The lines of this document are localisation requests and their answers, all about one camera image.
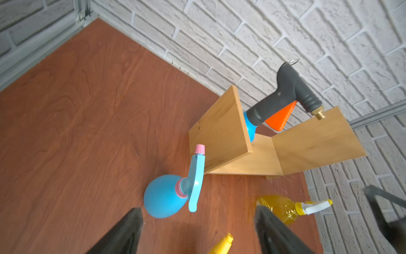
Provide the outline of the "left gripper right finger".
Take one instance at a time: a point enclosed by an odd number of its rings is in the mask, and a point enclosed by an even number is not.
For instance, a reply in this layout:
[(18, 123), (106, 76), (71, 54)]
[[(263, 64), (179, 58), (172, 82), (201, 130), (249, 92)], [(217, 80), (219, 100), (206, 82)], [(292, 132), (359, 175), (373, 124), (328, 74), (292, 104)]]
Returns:
[(313, 251), (267, 207), (262, 205), (256, 207), (254, 222), (263, 254), (313, 253)]

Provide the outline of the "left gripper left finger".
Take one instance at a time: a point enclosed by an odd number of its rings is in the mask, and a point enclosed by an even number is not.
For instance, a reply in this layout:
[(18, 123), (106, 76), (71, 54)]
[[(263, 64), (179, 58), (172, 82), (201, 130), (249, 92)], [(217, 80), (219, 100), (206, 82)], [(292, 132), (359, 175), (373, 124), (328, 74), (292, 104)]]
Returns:
[(87, 254), (136, 254), (142, 229), (142, 211), (132, 208)]

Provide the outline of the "yellow transparent spray bottle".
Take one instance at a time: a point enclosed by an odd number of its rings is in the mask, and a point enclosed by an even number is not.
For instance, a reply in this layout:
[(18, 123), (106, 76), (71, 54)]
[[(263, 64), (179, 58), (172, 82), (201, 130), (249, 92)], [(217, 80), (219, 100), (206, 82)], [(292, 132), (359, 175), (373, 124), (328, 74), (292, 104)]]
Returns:
[(300, 216), (318, 213), (331, 207), (333, 205), (333, 201), (324, 200), (319, 202), (295, 202), (288, 197), (267, 195), (257, 199), (256, 205), (267, 207), (286, 226), (290, 226)]

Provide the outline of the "yellow watering can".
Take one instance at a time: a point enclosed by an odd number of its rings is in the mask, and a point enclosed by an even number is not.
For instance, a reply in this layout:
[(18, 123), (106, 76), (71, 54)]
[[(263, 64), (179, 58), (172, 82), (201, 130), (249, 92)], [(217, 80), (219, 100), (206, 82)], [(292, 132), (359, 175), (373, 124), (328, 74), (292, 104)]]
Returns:
[(233, 243), (233, 236), (228, 233), (219, 243), (217, 243), (208, 254), (228, 254)]

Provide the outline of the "light blue egg spray bottle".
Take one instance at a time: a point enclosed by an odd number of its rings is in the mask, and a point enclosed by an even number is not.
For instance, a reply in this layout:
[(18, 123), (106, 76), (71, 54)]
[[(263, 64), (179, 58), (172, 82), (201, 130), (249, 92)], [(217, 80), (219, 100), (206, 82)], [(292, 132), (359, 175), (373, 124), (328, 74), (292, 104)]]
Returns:
[(205, 172), (205, 146), (196, 145), (187, 177), (163, 175), (154, 179), (144, 193), (147, 213), (157, 219), (168, 218), (188, 203), (188, 210), (197, 211)]

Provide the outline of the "blue pressure sprayer grey handle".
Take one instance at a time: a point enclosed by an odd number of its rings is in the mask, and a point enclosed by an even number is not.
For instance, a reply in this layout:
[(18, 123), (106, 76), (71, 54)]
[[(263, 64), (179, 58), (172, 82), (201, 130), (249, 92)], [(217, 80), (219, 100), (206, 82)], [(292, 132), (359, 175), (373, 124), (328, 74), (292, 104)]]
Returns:
[(325, 118), (321, 100), (292, 67), (298, 61), (284, 62), (277, 72), (276, 91), (244, 112), (250, 141), (263, 123), (275, 131), (282, 131), (297, 103), (318, 120)]

